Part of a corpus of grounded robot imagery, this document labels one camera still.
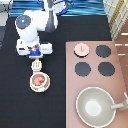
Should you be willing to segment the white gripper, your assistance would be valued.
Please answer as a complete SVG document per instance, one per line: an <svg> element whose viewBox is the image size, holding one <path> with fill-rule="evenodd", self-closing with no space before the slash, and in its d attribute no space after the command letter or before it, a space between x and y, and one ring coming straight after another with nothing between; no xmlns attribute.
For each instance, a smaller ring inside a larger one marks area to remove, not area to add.
<svg viewBox="0 0 128 128"><path fill-rule="evenodd" d="M28 46L21 39L17 40L16 50L20 56L28 56L31 59L42 58L44 54L53 52L52 44L49 42Z"/></svg>

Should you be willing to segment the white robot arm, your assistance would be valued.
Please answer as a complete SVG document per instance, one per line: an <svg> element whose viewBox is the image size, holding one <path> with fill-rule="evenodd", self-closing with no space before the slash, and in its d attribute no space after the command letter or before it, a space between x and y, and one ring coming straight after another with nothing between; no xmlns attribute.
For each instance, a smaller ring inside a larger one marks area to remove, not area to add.
<svg viewBox="0 0 128 128"><path fill-rule="evenodd" d="M19 39L16 50L20 56L42 58L44 54L53 52L52 44L41 43L39 31L53 32L58 26L58 19L53 0L44 0L43 10L26 10L15 20Z"/></svg>

